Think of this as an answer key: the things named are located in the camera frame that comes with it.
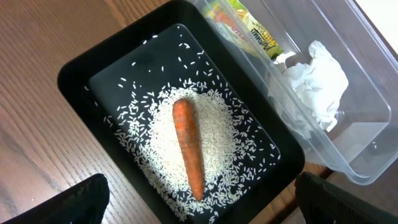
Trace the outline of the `green yellow snack wrapper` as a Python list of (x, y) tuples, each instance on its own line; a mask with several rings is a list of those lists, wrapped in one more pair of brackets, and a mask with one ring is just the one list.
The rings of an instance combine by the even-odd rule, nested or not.
[(265, 27), (251, 15), (248, 9), (238, 0), (228, 0), (228, 4), (242, 20), (245, 29), (239, 28), (236, 19), (230, 16), (219, 1), (210, 1), (202, 10), (202, 15), (224, 39), (241, 47), (245, 52), (255, 55), (249, 43), (248, 34), (253, 36), (258, 47), (264, 51), (271, 60), (275, 60), (284, 51), (274, 40)]

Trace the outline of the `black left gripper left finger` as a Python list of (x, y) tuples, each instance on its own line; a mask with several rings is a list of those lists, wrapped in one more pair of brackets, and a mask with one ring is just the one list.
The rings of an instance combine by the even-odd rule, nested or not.
[(109, 196), (108, 180), (98, 173), (4, 224), (100, 224)]

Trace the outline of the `white tissue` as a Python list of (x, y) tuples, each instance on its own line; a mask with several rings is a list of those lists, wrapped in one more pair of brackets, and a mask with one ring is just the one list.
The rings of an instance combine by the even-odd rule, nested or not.
[(329, 132), (338, 122), (335, 114), (349, 82), (339, 62), (321, 42), (314, 40), (308, 52), (310, 63), (297, 62), (288, 67), (287, 59), (295, 53), (287, 52), (280, 54), (274, 64), (317, 124)]

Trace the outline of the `orange carrot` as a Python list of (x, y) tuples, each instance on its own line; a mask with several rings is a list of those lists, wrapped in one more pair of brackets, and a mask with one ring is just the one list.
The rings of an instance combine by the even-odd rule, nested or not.
[(201, 202), (205, 190), (205, 172), (194, 107), (188, 99), (177, 100), (172, 107), (172, 116), (188, 183), (195, 200)]

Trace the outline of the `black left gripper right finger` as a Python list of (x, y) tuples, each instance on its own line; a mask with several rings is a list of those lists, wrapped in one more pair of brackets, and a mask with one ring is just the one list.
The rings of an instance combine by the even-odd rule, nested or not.
[(310, 173), (295, 180), (295, 199), (307, 224), (397, 223), (397, 217)]

